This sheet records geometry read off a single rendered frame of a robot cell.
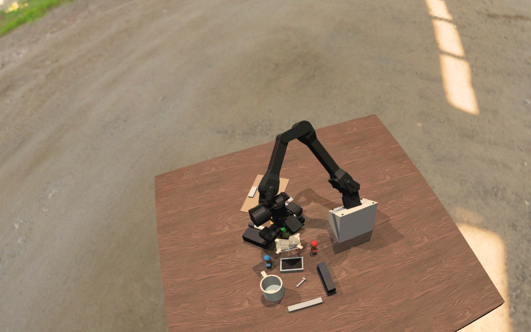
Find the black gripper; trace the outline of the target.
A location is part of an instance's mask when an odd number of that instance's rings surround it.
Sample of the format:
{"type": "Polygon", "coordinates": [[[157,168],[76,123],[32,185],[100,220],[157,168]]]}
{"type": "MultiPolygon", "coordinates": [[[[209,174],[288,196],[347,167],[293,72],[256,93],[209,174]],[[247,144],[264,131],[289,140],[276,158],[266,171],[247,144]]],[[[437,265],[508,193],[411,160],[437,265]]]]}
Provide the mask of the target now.
{"type": "Polygon", "coordinates": [[[293,212],[295,216],[300,216],[301,213],[303,213],[303,209],[294,204],[293,202],[290,202],[286,206],[286,213],[284,213],[282,216],[272,216],[271,221],[274,223],[270,227],[264,226],[262,230],[259,232],[259,236],[266,240],[268,243],[272,243],[278,236],[283,237],[283,231],[282,226],[280,225],[282,219],[284,217],[288,217],[289,213],[293,212]]]}

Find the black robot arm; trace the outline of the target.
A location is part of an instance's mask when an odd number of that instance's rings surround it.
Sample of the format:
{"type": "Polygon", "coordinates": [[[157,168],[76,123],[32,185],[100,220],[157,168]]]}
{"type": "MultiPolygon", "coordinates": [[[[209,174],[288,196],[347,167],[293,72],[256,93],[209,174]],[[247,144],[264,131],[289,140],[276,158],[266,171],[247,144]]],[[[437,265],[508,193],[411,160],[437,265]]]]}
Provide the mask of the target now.
{"type": "MultiPolygon", "coordinates": [[[[248,210],[249,216],[256,227],[271,220],[272,216],[282,216],[286,213],[285,201],[290,197],[285,192],[278,194],[280,183],[279,174],[288,143],[293,139],[297,139],[308,146],[319,162],[322,163],[323,167],[330,174],[328,181],[333,188],[342,193],[342,202],[346,209],[362,205],[358,193],[360,184],[354,181],[347,172],[338,167],[337,163],[319,142],[311,123],[301,121],[295,123],[290,130],[276,137],[267,172],[259,183],[259,205],[248,210]]],[[[293,235],[304,225],[304,217],[294,216],[294,213],[291,212],[288,217],[282,219],[280,225],[282,228],[285,227],[290,235],[293,235]]]]}

